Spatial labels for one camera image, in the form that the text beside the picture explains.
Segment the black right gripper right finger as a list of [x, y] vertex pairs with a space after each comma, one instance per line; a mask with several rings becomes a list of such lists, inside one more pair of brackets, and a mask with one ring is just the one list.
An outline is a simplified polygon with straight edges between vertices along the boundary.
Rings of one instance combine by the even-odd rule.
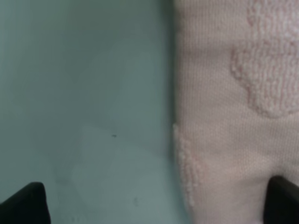
[[299, 224], [299, 187], [282, 176], [274, 176], [269, 180], [265, 223]]

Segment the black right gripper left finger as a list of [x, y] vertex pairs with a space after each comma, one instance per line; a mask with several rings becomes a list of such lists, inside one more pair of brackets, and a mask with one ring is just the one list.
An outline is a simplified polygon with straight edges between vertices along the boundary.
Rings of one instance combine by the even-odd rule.
[[50, 224], [45, 186], [31, 182], [0, 204], [2, 224]]

